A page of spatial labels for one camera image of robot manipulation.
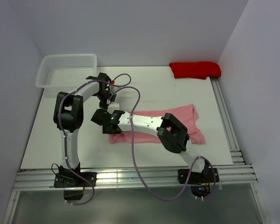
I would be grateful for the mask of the pink t shirt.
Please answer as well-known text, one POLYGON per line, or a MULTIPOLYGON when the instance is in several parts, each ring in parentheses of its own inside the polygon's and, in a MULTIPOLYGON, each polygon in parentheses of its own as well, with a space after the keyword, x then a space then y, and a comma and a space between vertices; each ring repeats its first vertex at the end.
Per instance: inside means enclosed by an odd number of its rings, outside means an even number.
MULTIPOLYGON (((135 111, 135 115, 149 116, 149 117, 158 117, 163 116, 165 113, 173 114, 177 119, 179 119, 188 129, 188 134, 190 141, 193 144, 204 144, 205 138, 196 126, 196 120, 198 119, 198 113, 194 108, 193 104, 180 106, 176 108, 166 109, 162 111, 135 111)), ((110 144, 117 143, 131 143, 132 134, 130 131, 123 132, 120 134, 111 134, 108 137, 108 142, 110 144)), ((134 142, 135 143, 160 143, 160 139, 157 136, 153 136, 147 133, 134 133, 134 142)))

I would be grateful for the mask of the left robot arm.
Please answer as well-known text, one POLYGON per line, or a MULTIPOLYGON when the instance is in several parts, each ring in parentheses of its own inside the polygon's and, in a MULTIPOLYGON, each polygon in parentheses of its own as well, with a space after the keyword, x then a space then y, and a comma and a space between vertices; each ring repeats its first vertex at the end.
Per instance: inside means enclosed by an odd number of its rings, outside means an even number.
POLYGON ((77 137, 84 120, 84 102, 92 96, 99 99, 99 108, 91 120, 101 126, 104 119, 110 115, 107 112, 107 100, 111 96, 110 83, 111 79, 107 74, 99 73, 97 77, 87 77, 86 83, 75 90, 61 91, 57 94, 53 121, 60 130, 63 151, 58 171, 70 186, 77 186, 82 180, 77 153, 77 137))

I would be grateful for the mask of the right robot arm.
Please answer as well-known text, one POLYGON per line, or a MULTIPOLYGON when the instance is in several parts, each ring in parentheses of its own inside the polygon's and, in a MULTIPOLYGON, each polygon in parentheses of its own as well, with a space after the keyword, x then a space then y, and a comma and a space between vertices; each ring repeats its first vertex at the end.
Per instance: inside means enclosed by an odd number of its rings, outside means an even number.
POLYGON ((156 136, 167 151, 180 155, 188 166, 193 167, 193 178, 196 181, 203 182, 209 176, 210 164, 192 147, 187 127, 171 113, 149 117, 122 110, 109 113, 97 109, 91 121, 102 127, 103 134, 130 132, 133 151, 136 133, 156 136))

